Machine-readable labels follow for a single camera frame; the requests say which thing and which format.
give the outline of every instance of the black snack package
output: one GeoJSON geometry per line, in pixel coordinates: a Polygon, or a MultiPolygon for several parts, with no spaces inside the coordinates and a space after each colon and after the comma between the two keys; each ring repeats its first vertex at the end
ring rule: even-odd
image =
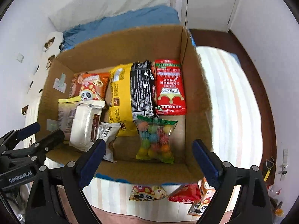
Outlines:
{"type": "Polygon", "coordinates": [[[155,78],[149,60],[134,62],[131,68],[131,106],[133,121],[137,115],[155,117],[155,78]]]}

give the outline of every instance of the white door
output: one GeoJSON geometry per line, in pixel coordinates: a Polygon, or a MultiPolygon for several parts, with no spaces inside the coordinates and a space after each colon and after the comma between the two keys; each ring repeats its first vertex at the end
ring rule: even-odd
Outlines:
{"type": "Polygon", "coordinates": [[[228,30],[236,0],[188,0],[187,26],[190,29],[228,30]]]}

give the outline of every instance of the colorful candy ball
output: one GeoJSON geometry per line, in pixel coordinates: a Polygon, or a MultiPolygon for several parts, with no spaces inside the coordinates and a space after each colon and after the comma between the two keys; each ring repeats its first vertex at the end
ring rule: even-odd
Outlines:
{"type": "Polygon", "coordinates": [[[158,144],[152,144],[150,145],[150,148],[155,152],[158,152],[160,150],[158,144]]]}
{"type": "Polygon", "coordinates": [[[142,142],[141,142],[141,147],[149,149],[150,148],[150,141],[149,141],[149,139],[143,139],[142,142]]]}
{"type": "Polygon", "coordinates": [[[146,121],[141,121],[137,127],[139,131],[145,131],[148,129],[149,125],[146,121]]]}
{"type": "Polygon", "coordinates": [[[150,158],[157,159],[158,153],[154,151],[152,148],[148,149],[147,154],[150,158]]]}
{"type": "Polygon", "coordinates": [[[170,152],[170,146],[168,144],[161,146],[160,149],[163,153],[170,152]]]}
{"type": "Polygon", "coordinates": [[[172,131],[172,129],[173,129],[173,126],[172,126],[172,125],[165,125],[165,126],[163,127],[163,131],[164,131],[165,134],[168,135],[168,136],[169,136],[169,133],[172,131]]]}
{"type": "Polygon", "coordinates": [[[162,145],[167,144],[167,143],[168,143],[168,136],[167,136],[167,135],[162,135],[162,136],[160,136],[160,138],[159,138],[159,142],[160,142],[160,144],[162,144],[162,145]]]}
{"type": "Polygon", "coordinates": [[[141,139],[148,139],[150,134],[147,131],[140,131],[139,136],[141,139]]]}
{"type": "Polygon", "coordinates": [[[143,148],[143,147],[140,147],[137,155],[139,155],[139,156],[147,156],[147,149],[143,148]]]}
{"type": "Polygon", "coordinates": [[[155,134],[157,129],[158,129],[157,125],[150,125],[149,128],[148,128],[148,132],[151,133],[151,134],[155,134]]]}
{"type": "Polygon", "coordinates": [[[151,143],[157,142],[158,141],[158,135],[157,134],[150,134],[149,135],[149,141],[151,143]]]}
{"type": "Polygon", "coordinates": [[[164,159],[170,159],[170,158],[172,158],[172,154],[171,154],[171,152],[163,152],[162,157],[164,159]]]}

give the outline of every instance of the blue blanket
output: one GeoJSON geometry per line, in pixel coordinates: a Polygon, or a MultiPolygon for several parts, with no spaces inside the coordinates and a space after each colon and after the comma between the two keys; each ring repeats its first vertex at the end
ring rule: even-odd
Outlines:
{"type": "Polygon", "coordinates": [[[71,49],[78,43],[113,31],[154,24],[180,24],[178,12],[168,6],[154,6],[79,24],[63,32],[63,50],[71,49]]]}

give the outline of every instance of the cardboard box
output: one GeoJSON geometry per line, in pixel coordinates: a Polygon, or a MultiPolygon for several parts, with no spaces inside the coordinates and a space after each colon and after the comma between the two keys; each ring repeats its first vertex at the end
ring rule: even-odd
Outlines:
{"type": "MultiPolygon", "coordinates": [[[[175,130],[177,135],[173,138],[175,143],[172,144],[175,163],[138,161],[135,156],[140,147],[139,137],[118,137],[114,142],[117,162],[102,161],[97,176],[142,185],[197,182],[203,174],[191,147],[195,139],[202,139],[211,149],[211,133],[206,116],[211,106],[200,58],[191,44],[187,30],[182,26],[151,26],[114,32],[62,52],[53,60],[42,91],[37,120],[41,130],[36,134],[36,140],[50,133],[47,130],[48,119],[58,120],[58,99],[68,98],[74,73],[105,71],[104,68],[119,64],[161,58],[180,60],[184,79],[187,114],[177,116],[179,125],[175,130]],[[53,88],[55,80],[61,78],[62,73],[66,83],[64,93],[53,88]]],[[[107,92],[107,101],[110,100],[110,93],[107,92]]],[[[107,111],[106,114],[102,113],[101,119],[107,119],[107,111]]],[[[76,161],[80,154],[77,149],[62,144],[50,151],[47,157],[67,164],[76,161]]]]}

